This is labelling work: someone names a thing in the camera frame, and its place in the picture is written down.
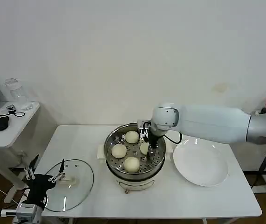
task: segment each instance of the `pot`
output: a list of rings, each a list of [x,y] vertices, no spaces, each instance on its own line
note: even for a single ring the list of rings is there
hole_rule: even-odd
[[[163,138],[158,139],[158,147],[154,156],[146,156],[141,153],[140,145],[144,142],[140,139],[135,144],[127,143],[124,139],[128,131],[136,131],[140,134],[137,123],[130,123],[118,127],[112,131],[106,138],[104,143],[104,154],[106,164],[112,174],[127,182],[142,182],[154,177],[162,168],[165,161],[166,143]],[[112,156],[112,147],[116,144],[123,144],[127,148],[127,154],[121,159]],[[140,169],[135,173],[128,173],[124,169],[124,161],[126,158],[134,156],[140,161]]]

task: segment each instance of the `white wall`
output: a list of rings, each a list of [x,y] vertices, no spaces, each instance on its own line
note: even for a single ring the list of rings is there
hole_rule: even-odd
[[[58,124],[134,122],[163,101],[251,111],[266,96],[266,1],[0,0],[5,98],[10,77]]]

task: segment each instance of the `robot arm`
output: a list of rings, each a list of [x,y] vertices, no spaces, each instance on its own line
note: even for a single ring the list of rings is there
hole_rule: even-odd
[[[207,105],[161,104],[153,111],[150,132],[168,130],[220,143],[266,143],[266,114],[249,115],[237,108]]]

